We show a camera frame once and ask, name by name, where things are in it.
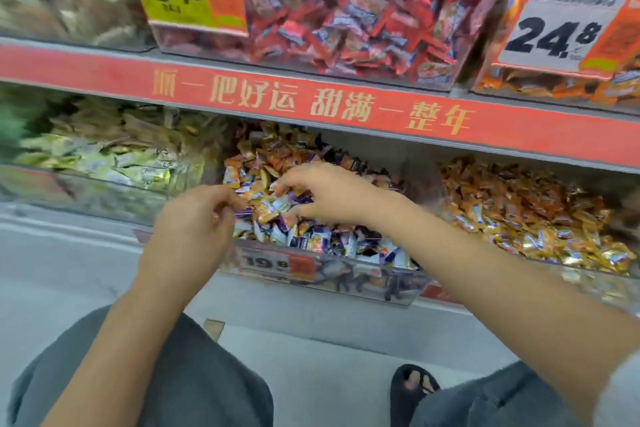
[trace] person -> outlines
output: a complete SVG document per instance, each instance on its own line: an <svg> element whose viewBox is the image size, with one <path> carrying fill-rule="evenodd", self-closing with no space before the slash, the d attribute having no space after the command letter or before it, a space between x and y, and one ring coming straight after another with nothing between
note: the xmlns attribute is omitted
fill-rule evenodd
<svg viewBox="0 0 640 427"><path fill-rule="evenodd" d="M622 427L640 418L637 319L340 167L296 167L275 192L293 186L314 202L293 207L292 217L390 237L523 361L439 391L428 372L401 367L392 427ZM245 206L221 186L169 202L131 288L63 333L18 379L9 425L272 425L265 382L182 312L223 260L234 210Z"/></svg>

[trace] forearm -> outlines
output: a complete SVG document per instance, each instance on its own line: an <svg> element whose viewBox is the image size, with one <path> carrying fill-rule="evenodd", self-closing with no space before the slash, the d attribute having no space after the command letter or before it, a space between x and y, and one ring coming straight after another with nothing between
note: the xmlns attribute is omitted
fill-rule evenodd
<svg viewBox="0 0 640 427"><path fill-rule="evenodd" d="M446 225L405 197L388 198L380 210L378 231L590 418L612 372L640 348L636 319Z"/></svg>
<svg viewBox="0 0 640 427"><path fill-rule="evenodd" d="M156 359L183 306L134 282L109 310L43 427L134 427Z"/></svg>

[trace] black slipper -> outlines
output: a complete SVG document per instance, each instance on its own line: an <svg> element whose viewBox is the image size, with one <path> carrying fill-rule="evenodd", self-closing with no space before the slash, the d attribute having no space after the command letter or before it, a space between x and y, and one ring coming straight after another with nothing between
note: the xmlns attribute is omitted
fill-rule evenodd
<svg viewBox="0 0 640 427"><path fill-rule="evenodd" d="M406 383L414 371L420 373L420 382L414 388L408 388ZM425 384L431 384L433 391L428 391ZM391 379L391 427L409 427L420 400L438 390L440 386L436 379L424 368L409 364L398 368Z"/></svg>

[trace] white sleeve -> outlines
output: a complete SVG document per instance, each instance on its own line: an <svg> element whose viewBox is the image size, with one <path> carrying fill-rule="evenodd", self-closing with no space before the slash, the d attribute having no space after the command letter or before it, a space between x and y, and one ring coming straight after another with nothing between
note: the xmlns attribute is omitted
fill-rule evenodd
<svg viewBox="0 0 640 427"><path fill-rule="evenodd" d="M640 419L640 351L618 366L600 395L594 427L627 427Z"/></svg>

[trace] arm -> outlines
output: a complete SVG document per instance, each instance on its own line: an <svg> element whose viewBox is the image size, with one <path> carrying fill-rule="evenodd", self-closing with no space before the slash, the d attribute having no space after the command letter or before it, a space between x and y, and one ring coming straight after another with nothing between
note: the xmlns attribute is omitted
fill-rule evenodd
<svg viewBox="0 0 640 427"><path fill-rule="evenodd" d="M390 237L509 349L590 420L610 375L640 348L640 323L578 293L526 259L468 236L395 192L330 164L278 181L314 193L295 216L360 223Z"/></svg>
<svg viewBox="0 0 640 427"><path fill-rule="evenodd" d="M164 342L224 257L231 208L245 207L222 186L196 187L164 207L131 288L109 310L43 427L137 425Z"/></svg>

